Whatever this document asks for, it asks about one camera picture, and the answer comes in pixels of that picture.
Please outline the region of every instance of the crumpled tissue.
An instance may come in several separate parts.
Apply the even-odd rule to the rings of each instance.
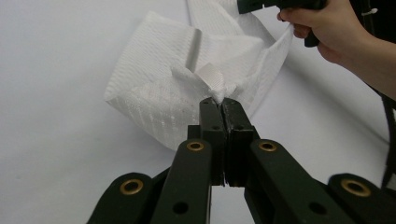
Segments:
[[[239,101],[251,116],[278,74],[292,28],[275,41],[235,0],[188,0],[192,26],[150,12],[135,30],[105,100],[166,147],[199,122],[201,100]]]

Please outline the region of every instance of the hand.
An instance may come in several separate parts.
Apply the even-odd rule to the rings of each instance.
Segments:
[[[332,63],[341,64],[361,41],[373,38],[364,30],[348,0],[327,0],[322,10],[286,8],[277,16],[294,24],[294,35],[306,38],[312,30],[320,41],[318,51]]]

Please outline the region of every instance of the finger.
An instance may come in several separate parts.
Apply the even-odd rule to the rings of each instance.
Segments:
[[[284,20],[282,20],[282,18],[280,17],[280,12],[277,13],[276,18],[277,18],[279,21],[284,21]]]
[[[307,38],[309,32],[311,32],[311,28],[300,24],[294,24],[294,34],[296,37]]]
[[[317,11],[305,8],[285,8],[280,11],[280,18],[294,24],[301,24],[308,27],[315,26]]]

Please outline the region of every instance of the white surface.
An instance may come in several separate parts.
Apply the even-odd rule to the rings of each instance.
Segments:
[[[149,10],[188,23],[183,0],[0,2],[0,223],[85,223],[115,178],[171,164],[173,151],[103,101]],[[256,14],[278,37],[276,13]],[[380,183],[388,134],[379,97],[301,40],[252,123],[320,181],[348,172]],[[241,189],[215,188],[211,215],[252,223]]]

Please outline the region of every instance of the white paper towel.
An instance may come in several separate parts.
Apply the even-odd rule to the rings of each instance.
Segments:
[[[292,29],[275,40],[234,0],[189,0],[191,27],[150,12],[121,54],[105,100],[166,147],[177,149],[198,104],[239,101],[250,116],[283,64]]]

